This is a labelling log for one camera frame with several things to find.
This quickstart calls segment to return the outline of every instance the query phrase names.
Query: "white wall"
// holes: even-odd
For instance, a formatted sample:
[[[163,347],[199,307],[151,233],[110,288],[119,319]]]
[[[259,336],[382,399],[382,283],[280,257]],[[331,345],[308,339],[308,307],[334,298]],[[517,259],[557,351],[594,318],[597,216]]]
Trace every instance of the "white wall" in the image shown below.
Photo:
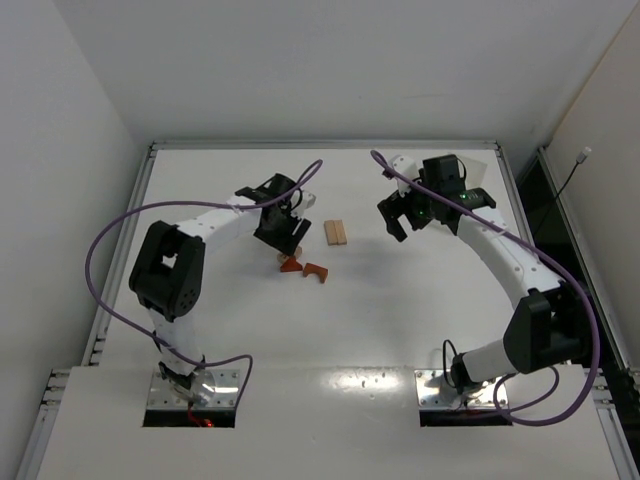
[[[640,365],[640,8],[589,79],[549,147],[564,182],[584,146],[593,153],[563,198],[575,212],[611,297],[634,364]]]
[[[50,0],[0,14],[0,478],[13,478],[52,367],[95,304],[83,259],[126,207],[137,148]],[[113,242],[97,258],[105,275]]]
[[[637,0],[55,0],[167,136],[547,140]]]

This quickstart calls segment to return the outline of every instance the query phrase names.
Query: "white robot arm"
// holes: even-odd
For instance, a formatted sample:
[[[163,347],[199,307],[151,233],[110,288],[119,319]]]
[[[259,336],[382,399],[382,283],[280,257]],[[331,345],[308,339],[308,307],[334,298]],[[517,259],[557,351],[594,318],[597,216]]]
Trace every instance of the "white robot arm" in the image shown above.
[[[245,187],[228,205],[262,204],[285,193],[295,182],[276,174],[261,186]],[[304,212],[315,196],[296,190],[266,208],[213,209],[196,218],[168,225],[159,221],[147,231],[132,270],[129,286],[147,309],[155,334],[190,359],[204,360],[197,345],[192,309],[200,295],[205,257],[241,235],[254,236],[285,255],[293,255],[311,222]],[[185,396],[192,392],[195,365],[158,345],[160,371]]]
[[[425,160],[421,168],[406,155],[398,155],[388,164],[405,177],[416,178],[430,190],[507,228],[487,192],[466,189],[455,155]],[[402,180],[397,182],[398,190],[378,204],[387,231],[398,241],[406,238],[398,222],[402,215],[413,230],[424,228],[432,220],[447,225],[487,265],[515,310],[503,338],[454,358],[451,378],[459,391],[502,375],[530,373],[584,354],[589,338],[584,327],[587,322],[561,277],[512,240],[431,200]]]

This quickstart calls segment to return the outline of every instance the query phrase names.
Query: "purple hose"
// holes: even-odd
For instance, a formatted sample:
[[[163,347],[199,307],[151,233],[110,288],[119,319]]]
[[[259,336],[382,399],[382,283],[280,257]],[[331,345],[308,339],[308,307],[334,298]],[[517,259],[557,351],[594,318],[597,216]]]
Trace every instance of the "purple hose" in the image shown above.
[[[386,172],[390,173],[396,178],[399,178],[403,182],[409,184],[411,188],[417,190],[420,193],[424,193],[425,195],[433,198],[434,200],[437,200],[438,202],[441,202],[447,205],[450,208],[453,208],[454,210],[456,210],[457,212],[460,212],[463,215],[473,218],[474,220],[476,220],[477,222],[480,222],[487,228],[490,228],[491,230],[504,235],[509,240],[512,240],[513,242],[517,243],[521,247],[524,247],[527,250],[531,251],[532,253],[538,255],[540,259],[542,259],[545,263],[551,266],[551,268],[553,268],[556,272],[558,272],[558,274],[560,274],[560,276],[562,276],[569,283],[569,285],[571,285],[571,287],[576,291],[576,293],[580,297],[580,300],[582,301],[582,304],[584,305],[585,311],[587,313],[587,318],[589,319],[592,346],[591,346],[591,364],[589,365],[589,373],[587,374],[587,379],[584,382],[584,386],[582,387],[582,390],[578,394],[578,397],[575,399],[575,401],[564,412],[554,417],[547,418],[544,420],[525,420],[521,418],[512,417],[507,411],[500,408],[500,403],[497,402],[498,385],[496,385],[496,389],[494,391],[494,403],[496,406],[496,410],[500,412],[500,414],[504,418],[506,418],[507,420],[513,423],[519,423],[521,425],[527,425],[530,427],[544,427],[547,425],[554,425],[556,423],[560,423],[566,420],[567,418],[569,418],[571,415],[573,415],[580,408],[580,405],[582,405],[582,403],[586,400],[586,398],[591,393],[591,388],[593,387],[593,383],[596,379],[596,375],[598,373],[598,364],[600,362],[600,335],[598,333],[598,323],[596,321],[596,316],[593,313],[593,309],[591,308],[591,304],[589,303],[589,299],[587,298],[586,294],[582,290],[582,287],[580,286],[578,281],[562,265],[556,262],[549,255],[544,253],[542,250],[536,248],[534,245],[531,245],[528,242],[525,242],[524,240],[522,240],[521,238],[515,236],[510,232],[503,231],[497,225],[494,225],[493,223],[485,220],[484,218],[479,217],[478,215],[474,214],[470,210],[467,210],[466,208],[461,207],[457,203],[454,203],[451,200],[449,200],[448,198],[445,198],[442,195],[438,195],[436,192],[433,192],[428,188],[425,188],[422,185],[414,182],[410,178],[407,178],[404,175],[398,173],[396,170],[394,170],[387,164],[387,161],[385,160],[384,156],[380,152],[376,150],[371,150],[371,156],[376,161],[376,163],[378,163],[382,168],[384,168]],[[506,380],[508,380],[508,378],[510,377],[506,376],[500,379],[499,384],[502,385]]]
[[[199,201],[189,201],[189,200],[171,200],[171,201],[167,201],[167,202],[149,203],[147,205],[142,205],[140,207],[131,209],[128,212],[123,213],[119,217],[114,218],[111,222],[109,222],[109,224],[106,227],[104,227],[100,231],[100,233],[98,233],[98,235],[93,240],[93,242],[91,242],[91,246],[89,246],[89,251],[87,252],[87,257],[86,257],[85,263],[84,263],[84,278],[85,278],[85,280],[87,282],[87,287],[89,288],[89,292],[91,293],[93,298],[95,298],[95,300],[98,303],[98,305],[100,307],[102,307],[109,315],[111,315],[112,317],[117,318],[121,322],[129,325],[131,328],[133,328],[133,329],[137,330],[138,332],[146,335],[147,337],[153,339],[154,341],[156,341],[157,343],[159,343],[163,347],[167,348],[173,355],[178,357],[183,362],[187,362],[187,363],[189,363],[191,365],[195,365],[196,367],[199,367],[199,368],[209,368],[209,367],[219,367],[219,366],[222,366],[222,365],[227,365],[229,363],[233,363],[233,362],[236,362],[238,360],[243,360],[243,359],[249,360],[249,368],[247,369],[247,374],[244,377],[244,381],[242,382],[242,387],[240,387],[240,391],[238,392],[238,398],[236,400],[235,410],[237,410],[238,409],[238,405],[240,404],[240,400],[242,399],[242,395],[244,394],[245,388],[247,387],[247,382],[249,381],[249,377],[251,376],[251,371],[253,370],[253,357],[251,355],[249,355],[249,354],[243,354],[243,355],[238,355],[236,357],[228,358],[226,360],[220,360],[220,361],[217,361],[217,362],[200,362],[198,360],[194,360],[194,359],[185,357],[180,352],[178,352],[173,347],[171,347],[171,345],[169,345],[162,338],[158,337],[157,335],[155,335],[153,332],[147,330],[146,328],[141,327],[137,323],[129,320],[124,315],[119,314],[113,308],[111,308],[109,305],[107,305],[102,300],[102,298],[100,298],[100,293],[98,293],[95,285],[93,284],[93,279],[91,278],[91,259],[93,258],[93,253],[95,252],[96,248],[98,247],[98,245],[100,244],[100,242],[102,241],[104,236],[113,227],[115,227],[120,222],[124,221],[125,219],[127,219],[127,218],[129,218],[129,217],[131,217],[133,215],[136,215],[136,214],[138,214],[140,212],[143,212],[145,210],[150,210],[152,208],[158,208],[158,207],[168,207],[168,206],[199,206],[199,207],[210,207],[210,208],[223,208],[223,209],[228,209],[228,210],[232,210],[232,209],[236,209],[236,210],[255,210],[255,209],[258,209],[258,208],[266,208],[266,207],[270,207],[272,205],[277,204],[278,202],[280,202],[280,201],[284,200],[285,198],[287,198],[289,195],[293,194],[294,191],[296,191],[299,188],[301,188],[304,184],[306,184],[309,180],[311,180],[311,178],[313,178],[313,176],[316,173],[318,173],[318,170],[320,170],[321,166],[322,166],[322,160],[316,160],[311,165],[309,165],[305,169],[304,172],[302,172],[302,175],[300,175],[300,177],[298,178],[298,181],[296,182],[296,184],[290,190],[286,191],[282,195],[280,195],[280,196],[278,196],[278,197],[276,197],[276,198],[274,198],[272,200],[269,200],[268,202],[265,202],[265,203],[260,203],[260,204],[256,204],[256,205],[229,205],[227,203],[199,202]]]

